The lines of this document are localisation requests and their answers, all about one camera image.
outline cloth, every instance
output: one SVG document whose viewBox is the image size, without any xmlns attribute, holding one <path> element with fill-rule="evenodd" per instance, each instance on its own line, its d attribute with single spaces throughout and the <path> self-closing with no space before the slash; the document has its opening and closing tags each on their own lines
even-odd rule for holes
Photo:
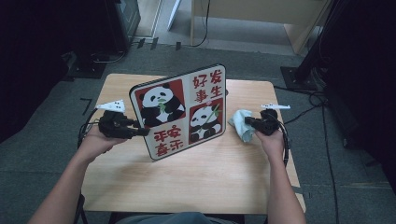
<svg viewBox="0 0 396 224">
<path fill-rule="evenodd" d="M 182 212 L 169 215 L 143 215 L 127 217 L 117 222 L 117 224 L 174 224 L 174 223 L 193 223 L 193 224 L 233 224 L 234 222 L 215 217 L 206 217 L 199 212 Z"/>
<path fill-rule="evenodd" d="M 237 110 L 228 123 L 235 127 L 236 132 L 243 142 L 250 142 L 255 129 L 245 123 L 245 117 L 251 117 L 252 112 L 245 109 Z"/>
</svg>

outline gray carpet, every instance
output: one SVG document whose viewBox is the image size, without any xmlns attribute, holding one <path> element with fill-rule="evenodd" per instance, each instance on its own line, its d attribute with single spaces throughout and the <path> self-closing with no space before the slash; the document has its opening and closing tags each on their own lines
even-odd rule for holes
<svg viewBox="0 0 396 224">
<path fill-rule="evenodd" d="M 163 75 L 188 72 L 222 63 L 227 78 L 266 80 L 285 87 L 280 66 L 298 66 L 303 58 L 215 49 L 150 45 L 132 46 L 117 63 L 107 65 L 101 79 L 77 78 L 60 82 L 37 109 L 25 128 L 0 145 L 0 223 L 25 223 L 50 191 L 77 147 L 77 133 L 94 107 L 111 73 Z M 278 102 L 292 110 L 284 121 L 311 107 L 308 96 L 276 90 Z M 343 148 L 342 135 L 330 108 L 324 110 L 329 140 L 325 145 L 321 108 L 287 125 L 292 152 L 304 192 L 308 223 L 396 223 L 396 197 L 380 166 L 366 166 L 373 159 L 362 150 Z M 337 192 L 334 203 L 332 174 Z M 107 223 L 109 213 L 90 212 L 90 223 Z M 262 223 L 264 216 L 246 216 L 246 223 Z"/>
</svg>

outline black controller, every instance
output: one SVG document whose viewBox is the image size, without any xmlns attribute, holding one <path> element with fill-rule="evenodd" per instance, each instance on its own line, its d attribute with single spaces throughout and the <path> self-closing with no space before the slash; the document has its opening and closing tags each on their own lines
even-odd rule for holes
<svg viewBox="0 0 396 224">
<path fill-rule="evenodd" d="M 104 115 L 99 119 L 99 131 L 106 137 L 128 138 L 134 136 L 147 136 L 149 129 L 140 128 L 139 123 L 133 119 L 127 119 L 121 112 L 106 110 Z"/>
<path fill-rule="evenodd" d="M 277 113 L 274 109 L 262 110 L 260 115 L 262 116 L 260 119 L 245 117 L 245 123 L 265 135 L 271 135 L 279 129 L 279 121 L 277 120 Z"/>
</svg>

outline panda face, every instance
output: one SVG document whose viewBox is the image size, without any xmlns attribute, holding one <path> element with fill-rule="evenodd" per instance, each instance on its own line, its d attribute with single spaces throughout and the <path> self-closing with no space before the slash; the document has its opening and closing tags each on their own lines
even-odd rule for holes
<svg viewBox="0 0 396 224">
<path fill-rule="evenodd" d="M 217 119 L 215 113 L 213 113 L 212 106 L 204 106 L 197 109 L 192 115 L 192 119 L 190 122 L 191 127 L 195 127 L 198 125 L 204 125 L 205 123 L 210 123 L 213 120 Z"/>
<path fill-rule="evenodd" d="M 146 92 L 142 99 L 144 107 L 154 107 L 159 104 L 165 104 L 172 99 L 174 94 L 172 91 L 165 87 L 155 87 Z"/>
</svg>

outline wire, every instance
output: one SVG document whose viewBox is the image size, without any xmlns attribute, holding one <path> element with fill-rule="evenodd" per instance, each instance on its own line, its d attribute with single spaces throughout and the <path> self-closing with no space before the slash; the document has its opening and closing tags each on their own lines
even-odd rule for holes
<svg viewBox="0 0 396 224">
<path fill-rule="evenodd" d="M 313 107 L 305 110 L 299 116 L 297 116 L 296 118 L 294 118 L 294 119 L 292 119 L 292 120 L 290 120 L 288 122 L 285 122 L 284 124 L 286 125 L 288 123 L 291 123 L 291 122 L 297 120 L 300 116 L 306 114 L 308 111 L 311 111 L 314 108 L 317 108 L 317 107 L 321 106 L 321 108 L 322 108 L 322 122 L 323 122 L 323 131 L 324 131 L 324 140 L 325 140 L 325 147 L 326 147 L 326 155 L 327 155 L 327 161 L 328 161 L 329 168 L 330 168 L 330 175 L 331 175 L 331 178 L 332 178 L 332 192 L 333 192 L 333 197 L 334 197 L 335 221 L 336 221 L 336 224 L 338 224 L 340 222 L 339 214 L 338 214 L 338 210 L 339 210 L 339 208 L 338 208 L 338 197 L 337 197 L 337 190 L 336 190 L 336 187 L 335 187 L 334 173 L 333 173 L 333 170 L 332 170 L 332 159 L 330 157 L 329 139 L 328 139 L 328 134 L 327 134 L 327 125 L 326 125 L 326 118 L 325 118 L 325 106 L 327 105 L 328 100 L 327 99 L 322 99 L 321 97 L 323 97 L 323 96 L 324 96 L 324 93 L 322 91 L 310 92 L 309 93 L 309 103 Z M 319 104 L 314 104 L 313 97 L 316 97 L 317 99 L 319 99 L 320 103 Z"/>
<path fill-rule="evenodd" d="M 87 132 L 87 127 L 88 125 L 90 125 L 90 120 L 93 116 L 93 114 L 97 111 L 98 109 L 95 108 L 91 114 L 88 116 L 87 120 L 85 121 L 85 123 L 83 125 L 81 125 L 81 127 L 79 128 L 79 133 L 78 133 L 78 143 L 77 143 L 77 148 L 79 148 L 79 146 L 82 143 L 82 139 L 84 138 L 84 134 L 85 132 Z"/>
<path fill-rule="evenodd" d="M 323 80 L 323 71 L 322 68 L 312 67 L 311 74 L 313 75 L 315 81 L 320 85 L 321 88 L 325 88 L 327 86 L 326 82 Z"/>
<path fill-rule="evenodd" d="M 277 122 L 277 124 L 279 125 L 279 128 L 280 128 L 280 131 L 283 133 L 283 143 L 284 143 L 283 163 L 285 164 L 285 167 L 286 167 L 288 165 L 288 161 L 289 161 L 289 149 L 290 149 L 288 131 L 286 130 L 285 125 L 282 122 L 280 122 L 276 117 L 274 117 L 270 113 L 267 113 L 266 115 L 270 116 L 273 120 L 275 120 Z"/>
<path fill-rule="evenodd" d="M 123 51 L 123 52 L 122 52 L 122 55 L 121 55 L 118 59 L 116 59 L 116 60 L 108 61 L 108 62 L 102 62 L 102 61 L 93 61 L 93 62 L 94 62 L 94 63 L 116 63 L 116 62 L 118 62 L 119 60 L 121 60 L 121 58 L 123 58 L 123 56 L 125 56 L 125 51 Z"/>
<path fill-rule="evenodd" d="M 292 92 L 297 92 L 297 93 L 305 94 L 305 95 L 310 95 L 312 93 L 311 91 L 295 91 L 295 90 L 290 90 L 290 89 L 278 87 L 278 86 L 274 86 L 274 89 L 279 89 L 282 91 L 292 91 Z"/>
<path fill-rule="evenodd" d="M 327 162 L 329 163 L 330 167 L 330 176 L 332 177 L 332 192 L 334 196 L 334 209 L 335 209 L 335 223 L 340 223 L 339 215 L 338 215 L 338 198 L 337 198 L 337 189 L 335 187 L 334 181 L 334 173 L 332 171 L 332 159 L 330 158 L 330 150 L 329 150 L 329 139 L 327 136 L 327 126 L 326 126 L 326 119 L 324 114 L 324 105 L 322 106 L 322 117 L 323 117 L 323 131 L 324 131 L 324 139 L 326 144 L 326 154 L 327 154 Z"/>
<path fill-rule="evenodd" d="M 193 45 L 193 46 L 191 46 L 191 47 L 194 47 L 194 48 L 196 48 L 196 47 L 199 47 L 199 46 L 201 46 L 204 42 L 205 42 L 205 40 L 206 40 L 206 37 L 207 37 L 207 19 L 209 18 L 209 9 L 210 9 L 210 0 L 208 0 L 208 2 L 207 2 L 207 9 L 206 9 L 206 26 L 205 26 L 205 36 L 204 36 L 204 39 L 201 41 L 201 43 L 199 43 L 199 44 L 197 44 L 197 45 Z"/>
</svg>

